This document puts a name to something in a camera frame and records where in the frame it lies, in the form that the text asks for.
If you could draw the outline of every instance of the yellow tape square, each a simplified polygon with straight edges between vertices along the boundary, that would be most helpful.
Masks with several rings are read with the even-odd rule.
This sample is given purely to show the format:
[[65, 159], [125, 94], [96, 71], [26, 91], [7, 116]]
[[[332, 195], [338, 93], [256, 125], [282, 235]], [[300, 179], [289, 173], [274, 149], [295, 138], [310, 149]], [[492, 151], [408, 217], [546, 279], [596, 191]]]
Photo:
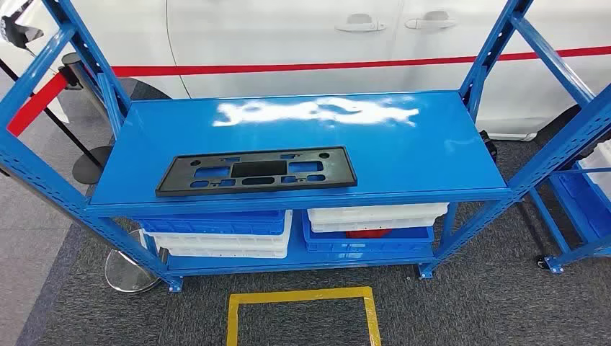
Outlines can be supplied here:
[[291, 290], [288, 292], [235, 293], [229, 296], [227, 318], [227, 346], [238, 345], [238, 308], [240, 304], [284, 303], [288, 301], [317, 301], [321, 299], [359, 298], [365, 301], [365, 316], [371, 346], [381, 346], [378, 316], [371, 287], [329, 288], [323, 290]]

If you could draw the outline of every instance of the white plastic crate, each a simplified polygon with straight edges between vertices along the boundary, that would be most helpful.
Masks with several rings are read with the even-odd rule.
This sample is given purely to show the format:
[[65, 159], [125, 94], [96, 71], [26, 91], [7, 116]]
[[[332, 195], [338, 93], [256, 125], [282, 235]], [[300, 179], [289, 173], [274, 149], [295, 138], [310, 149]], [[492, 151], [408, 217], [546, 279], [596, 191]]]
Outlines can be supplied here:
[[[611, 140], [598, 143], [588, 157], [579, 160], [579, 166], [583, 169], [611, 167]], [[611, 172], [588, 173], [588, 177], [611, 199]]]
[[326, 233], [432, 226], [446, 212], [447, 203], [427, 203], [308, 209], [308, 217], [312, 232]]
[[148, 232], [157, 247], [174, 256], [284, 258], [290, 238], [293, 211], [285, 213], [284, 231], [277, 236]]

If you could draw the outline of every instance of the car door handle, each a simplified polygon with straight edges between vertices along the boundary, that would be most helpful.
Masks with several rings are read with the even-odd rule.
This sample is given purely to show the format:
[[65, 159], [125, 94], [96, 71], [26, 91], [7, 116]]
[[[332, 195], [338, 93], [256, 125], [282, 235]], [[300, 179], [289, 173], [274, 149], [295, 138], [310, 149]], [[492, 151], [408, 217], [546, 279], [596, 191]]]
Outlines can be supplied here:
[[457, 23], [456, 19], [450, 18], [446, 11], [431, 11], [422, 18], [409, 19], [405, 22], [405, 26], [409, 29], [445, 29]]
[[355, 13], [346, 18], [346, 22], [335, 25], [336, 30], [347, 32], [382, 31], [386, 24], [372, 19], [369, 14]]

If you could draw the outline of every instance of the blue crate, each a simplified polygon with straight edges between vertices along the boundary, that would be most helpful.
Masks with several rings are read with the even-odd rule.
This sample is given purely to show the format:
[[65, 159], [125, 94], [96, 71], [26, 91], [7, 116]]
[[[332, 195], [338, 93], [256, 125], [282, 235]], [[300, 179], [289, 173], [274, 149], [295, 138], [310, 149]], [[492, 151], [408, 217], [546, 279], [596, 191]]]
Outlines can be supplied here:
[[381, 238], [346, 238], [344, 232], [314, 233], [308, 213], [302, 213], [303, 236], [309, 252], [421, 252], [432, 253], [432, 227], [394, 229]]
[[[611, 234], [611, 202], [600, 187], [587, 174], [561, 175], [559, 181], [579, 205], [596, 235], [602, 237]], [[576, 229], [582, 239], [588, 239], [587, 235], [581, 234], [579, 227]]]
[[147, 232], [277, 236], [284, 231], [285, 211], [138, 216], [134, 220]]

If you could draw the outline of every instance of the red object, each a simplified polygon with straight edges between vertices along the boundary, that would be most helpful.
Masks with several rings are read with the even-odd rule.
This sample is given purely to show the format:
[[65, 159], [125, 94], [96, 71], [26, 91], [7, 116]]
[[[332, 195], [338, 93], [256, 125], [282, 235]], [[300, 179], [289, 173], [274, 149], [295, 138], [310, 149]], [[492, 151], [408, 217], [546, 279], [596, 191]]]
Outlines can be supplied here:
[[11, 119], [6, 129], [13, 136], [18, 135], [36, 119], [49, 102], [68, 85], [68, 82], [63, 78], [62, 74], [56, 74], [37, 94], [32, 95], [30, 99], [19, 109], [17, 114]]
[[[563, 57], [601, 56], [611, 54], [611, 46], [557, 50]], [[244, 74], [253, 72], [328, 70], [336, 68], [365, 68], [439, 65], [442, 63], [472, 63], [475, 56], [456, 56], [450, 58], [428, 58], [389, 61], [356, 61], [351, 63], [289, 63], [280, 65], [216, 65], [216, 66], [115, 66], [112, 70], [118, 77], [134, 76], [173, 76], [190, 74]], [[539, 59], [537, 53], [501, 54], [500, 61]]]
[[[557, 50], [562, 57], [602, 56], [611, 54], [611, 46], [575, 48]], [[500, 61], [537, 59], [534, 52], [502, 54]], [[190, 74], [240, 74], [253, 72], [326, 70], [335, 68], [365, 68], [438, 65], [442, 63], [472, 63], [475, 56], [458, 56], [451, 58], [409, 59], [391, 61], [358, 61], [351, 63], [294, 63], [282, 65], [219, 65], [219, 66], [115, 66], [112, 70], [118, 77], [138, 76], [175, 76]], [[35, 96], [31, 97], [13, 117], [6, 127], [14, 136], [18, 136], [42, 112], [61, 90], [66, 87], [66, 80], [56, 74]]]
[[370, 229], [366, 231], [350, 231], [344, 232], [346, 238], [382, 238], [386, 234], [389, 234], [392, 229]]

